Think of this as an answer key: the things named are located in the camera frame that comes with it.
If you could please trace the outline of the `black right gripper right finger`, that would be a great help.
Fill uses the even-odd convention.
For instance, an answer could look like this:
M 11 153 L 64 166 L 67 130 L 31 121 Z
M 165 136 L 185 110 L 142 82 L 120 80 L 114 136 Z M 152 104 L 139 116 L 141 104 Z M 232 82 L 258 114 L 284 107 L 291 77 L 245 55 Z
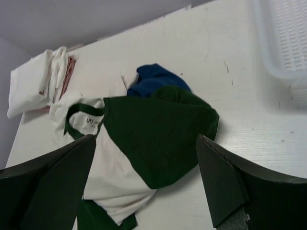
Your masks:
M 307 180 L 242 158 L 199 135 L 201 177 L 217 230 L 305 230 Z

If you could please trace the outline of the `green and white t-shirt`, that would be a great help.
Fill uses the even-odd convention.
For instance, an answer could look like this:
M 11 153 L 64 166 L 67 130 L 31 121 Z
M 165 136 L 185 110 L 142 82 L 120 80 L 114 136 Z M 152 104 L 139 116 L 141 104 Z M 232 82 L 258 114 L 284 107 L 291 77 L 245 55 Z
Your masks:
M 87 134 L 96 140 L 77 214 L 80 230 L 135 228 L 135 212 L 157 189 L 198 165 L 197 136 L 214 140 L 219 123 L 215 109 L 176 86 L 149 97 L 86 98 L 69 92 L 51 106 L 49 115 L 59 145 Z

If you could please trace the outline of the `blue t-shirt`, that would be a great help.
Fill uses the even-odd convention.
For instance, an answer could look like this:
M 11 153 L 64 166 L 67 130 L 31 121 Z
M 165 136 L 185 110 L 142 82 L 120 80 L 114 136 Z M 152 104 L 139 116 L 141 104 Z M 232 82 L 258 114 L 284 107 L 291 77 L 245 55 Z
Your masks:
M 128 96 L 150 97 L 152 93 L 166 86 L 177 86 L 191 92 L 183 79 L 159 64 L 140 66 L 136 73 L 137 81 L 128 88 Z

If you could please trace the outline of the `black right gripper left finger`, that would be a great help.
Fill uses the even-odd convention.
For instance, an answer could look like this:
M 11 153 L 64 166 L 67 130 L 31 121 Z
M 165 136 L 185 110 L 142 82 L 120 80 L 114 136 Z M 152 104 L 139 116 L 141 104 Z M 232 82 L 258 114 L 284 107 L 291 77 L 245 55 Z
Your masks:
M 94 158 L 86 135 L 0 171 L 2 230 L 71 230 Z

